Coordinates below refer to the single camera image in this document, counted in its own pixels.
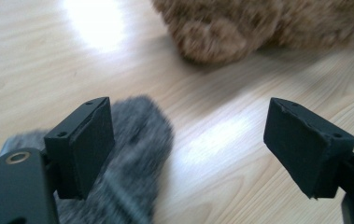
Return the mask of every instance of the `brown teddy bear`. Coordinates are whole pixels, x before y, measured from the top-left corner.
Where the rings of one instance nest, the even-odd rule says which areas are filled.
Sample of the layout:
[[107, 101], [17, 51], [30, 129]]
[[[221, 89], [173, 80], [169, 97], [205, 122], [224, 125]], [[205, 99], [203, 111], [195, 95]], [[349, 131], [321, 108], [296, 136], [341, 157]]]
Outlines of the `brown teddy bear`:
[[354, 0], [152, 0], [180, 53], [199, 63], [241, 59], [260, 46], [354, 45]]

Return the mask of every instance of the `wooden floor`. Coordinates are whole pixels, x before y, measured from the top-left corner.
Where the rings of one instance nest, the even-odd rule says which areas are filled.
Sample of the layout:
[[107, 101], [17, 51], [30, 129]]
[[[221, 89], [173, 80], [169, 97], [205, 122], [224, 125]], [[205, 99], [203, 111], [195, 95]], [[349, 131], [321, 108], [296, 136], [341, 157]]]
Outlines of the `wooden floor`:
[[147, 94], [172, 121], [156, 223], [342, 223], [308, 200], [262, 141], [272, 96], [354, 134], [354, 49], [261, 49], [224, 66], [182, 60], [150, 1], [0, 1], [0, 149], [85, 101]]

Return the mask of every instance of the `black plastic jaw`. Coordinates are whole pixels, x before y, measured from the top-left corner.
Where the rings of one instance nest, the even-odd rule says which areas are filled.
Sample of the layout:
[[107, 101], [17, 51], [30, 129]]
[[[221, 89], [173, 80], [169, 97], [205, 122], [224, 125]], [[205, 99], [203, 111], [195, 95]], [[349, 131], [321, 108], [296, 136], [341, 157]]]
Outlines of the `black plastic jaw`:
[[0, 223], [58, 223], [53, 192], [86, 199], [114, 147], [109, 98], [81, 105], [45, 137], [46, 149], [0, 157]]
[[354, 136], [310, 110], [272, 98], [264, 143], [309, 198], [333, 198], [345, 190], [345, 223], [354, 223]]

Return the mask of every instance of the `plush toy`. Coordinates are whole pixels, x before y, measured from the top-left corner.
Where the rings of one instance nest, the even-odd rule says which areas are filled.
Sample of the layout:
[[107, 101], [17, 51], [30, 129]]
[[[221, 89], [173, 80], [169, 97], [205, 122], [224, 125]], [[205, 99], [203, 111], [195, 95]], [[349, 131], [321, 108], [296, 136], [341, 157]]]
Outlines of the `plush toy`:
[[354, 45], [354, 0], [152, 0], [179, 52], [199, 63], [241, 59], [265, 44]]

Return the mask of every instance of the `black plastic part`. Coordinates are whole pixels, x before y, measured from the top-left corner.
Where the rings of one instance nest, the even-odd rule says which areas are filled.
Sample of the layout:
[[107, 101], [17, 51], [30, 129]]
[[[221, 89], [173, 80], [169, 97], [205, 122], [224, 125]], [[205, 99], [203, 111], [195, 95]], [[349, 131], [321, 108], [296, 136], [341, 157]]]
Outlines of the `black plastic part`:
[[337, 171], [337, 182], [346, 192], [342, 201], [343, 220], [345, 224], [354, 224], [354, 153], [342, 161]]
[[354, 197], [346, 194], [342, 201], [343, 222], [345, 224], [354, 224]]
[[[16, 162], [21, 155], [13, 155], [19, 152], [26, 157]], [[7, 163], [12, 157], [15, 160]], [[59, 223], [38, 149], [23, 148], [0, 157], [0, 223]]]
[[109, 98], [81, 105], [45, 136], [49, 159], [59, 166], [62, 199], [86, 199], [115, 143]]
[[354, 149], [354, 136], [294, 102], [272, 98], [264, 143], [309, 198], [333, 198], [340, 161]]

